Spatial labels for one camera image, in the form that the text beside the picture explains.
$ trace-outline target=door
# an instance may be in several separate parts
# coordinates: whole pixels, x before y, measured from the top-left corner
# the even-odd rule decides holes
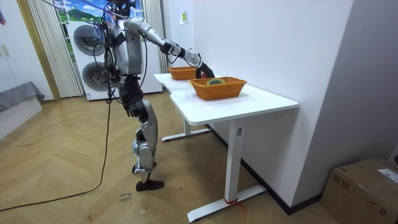
[[[6,57],[7,54],[2,50],[2,46],[0,45],[0,81],[15,80],[14,74],[12,74]]]
[[[0,46],[7,49],[7,62],[15,79],[33,82],[44,93],[45,100],[52,100],[50,86],[17,0],[0,0],[0,7],[6,20],[5,26],[0,25]]]

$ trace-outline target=brown cardboard box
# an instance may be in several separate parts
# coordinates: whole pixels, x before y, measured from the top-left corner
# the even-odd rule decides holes
[[[341,224],[398,223],[398,166],[375,158],[336,168],[321,204]]]

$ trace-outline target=striped curtain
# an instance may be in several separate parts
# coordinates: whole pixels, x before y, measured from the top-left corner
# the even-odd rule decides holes
[[[164,37],[165,32],[163,27],[162,10],[160,8],[160,4],[162,4],[162,1],[142,0],[142,2],[144,3],[145,20],[159,33],[160,36]],[[160,49],[158,49],[158,51],[159,51],[160,72],[168,73],[166,55],[163,54],[160,51]]]
[[[83,88],[70,58],[55,9],[42,1],[27,2],[61,97],[82,96]]]

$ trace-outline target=wicker basket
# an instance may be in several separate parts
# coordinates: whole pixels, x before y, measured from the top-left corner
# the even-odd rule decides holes
[[[195,78],[195,67],[168,68],[174,80],[191,80]]]
[[[239,96],[243,86],[247,81],[232,77],[222,77],[223,84],[205,85],[212,78],[202,78],[192,80],[191,83],[197,95],[204,100],[215,100]]]

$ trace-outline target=baseboard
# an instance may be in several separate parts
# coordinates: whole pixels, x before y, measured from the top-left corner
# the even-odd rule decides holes
[[[211,132],[216,136],[216,138],[224,145],[225,148],[228,150],[228,143],[224,141],[224,139],[209,125],[205,125],[208,129],[211,130]],[[283,211],[287,215],[291,215],[295,212],[300,211],[301,209],[319,201],[322,197],[322,194],[318,194],[310,199],[305,200],[304,202],[301,202],[297,205],[294,205],[293,207],[288,206],[282,198],[254,171],[247,162],[245,162],[243,159],[241,159],[241,164],[242,166],[255,178],[259,184],[263,185],[266,189],[269,195],[278,203],[278,205],[283,209]]]
[[[147,92],[147,93],[144,93],[144,95],[152,95],[152,94],[159,94],[159,93],[163,93],[163,90],[162,91]]]
[[[52,103],[56,103],[56,102],[57,102],[56,100],[44,100],[44,101],[42,102],[42,105],[52,104]]]

